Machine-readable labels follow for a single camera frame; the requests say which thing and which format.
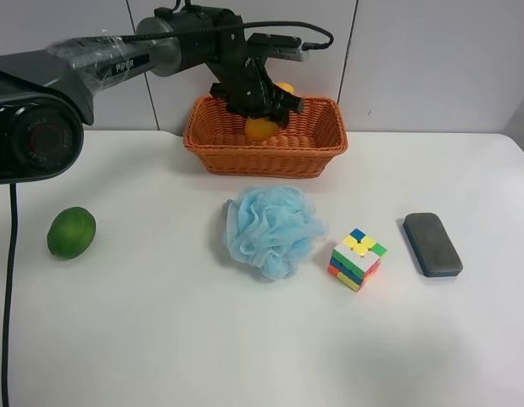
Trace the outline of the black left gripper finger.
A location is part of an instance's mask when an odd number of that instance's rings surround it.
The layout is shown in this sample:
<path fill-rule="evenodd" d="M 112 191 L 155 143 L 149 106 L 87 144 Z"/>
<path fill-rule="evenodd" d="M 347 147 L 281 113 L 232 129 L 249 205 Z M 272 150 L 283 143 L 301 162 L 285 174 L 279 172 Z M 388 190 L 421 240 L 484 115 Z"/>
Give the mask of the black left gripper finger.
<path fill-rule="evenodd" d="M 295 95 L 295 90 L 290 84 L 275 84 L 270 103 L 271 108 L 278 112 L 292 111 L 300 114 L 304 108 L 303 99 Z"/>

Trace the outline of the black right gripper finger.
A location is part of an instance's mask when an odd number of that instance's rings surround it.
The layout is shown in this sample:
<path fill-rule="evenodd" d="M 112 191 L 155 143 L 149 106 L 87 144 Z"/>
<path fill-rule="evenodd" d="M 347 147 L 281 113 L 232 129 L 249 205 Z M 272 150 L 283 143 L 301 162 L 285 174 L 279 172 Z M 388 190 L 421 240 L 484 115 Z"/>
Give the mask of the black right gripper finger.
<path fill-rule="evenodd" d="M 277 125 L 280 129 L 286 129 L 289 124 L 289 111 L 274 111 L 264 112 L 263 114 L 256 114 L 255 119 L 268 120 L 269 122 Z"/>

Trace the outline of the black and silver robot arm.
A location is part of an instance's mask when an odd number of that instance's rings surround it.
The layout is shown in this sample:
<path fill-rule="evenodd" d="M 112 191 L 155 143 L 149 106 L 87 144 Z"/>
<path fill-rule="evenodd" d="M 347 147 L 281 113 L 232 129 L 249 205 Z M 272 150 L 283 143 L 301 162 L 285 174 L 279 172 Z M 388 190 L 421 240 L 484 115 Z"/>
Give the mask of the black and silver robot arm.
<path fill-rule="evenodd" d="M 152 72 L 160 77 L 206 65 L 213 97 L 230 113 L 286 127 L 304 104 L 274 84 L 265 61 L 288 38 L 246 37 L 227 8 L 178 2 L 156 8 L 131 36 L 73 38 L 0 56 L 0 185 L 40 181 L 78 158 L 95 95 Z"/>

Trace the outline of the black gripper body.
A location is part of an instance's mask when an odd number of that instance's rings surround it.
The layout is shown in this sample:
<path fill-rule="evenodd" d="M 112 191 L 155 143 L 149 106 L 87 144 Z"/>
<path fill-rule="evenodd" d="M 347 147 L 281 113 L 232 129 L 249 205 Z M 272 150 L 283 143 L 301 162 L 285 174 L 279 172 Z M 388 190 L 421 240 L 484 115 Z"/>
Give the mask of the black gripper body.
<path fill-rule="evenodd" d="M 256 33 L 246 39 L 242 29 L 222 31 L 216 35 L 215 55 L 209 61 L 209 69 L 219 82 L 210 94 L 245 117 L 270 115 L 273 85 L 265 69 L 270 45 L 260 38 Z"/>

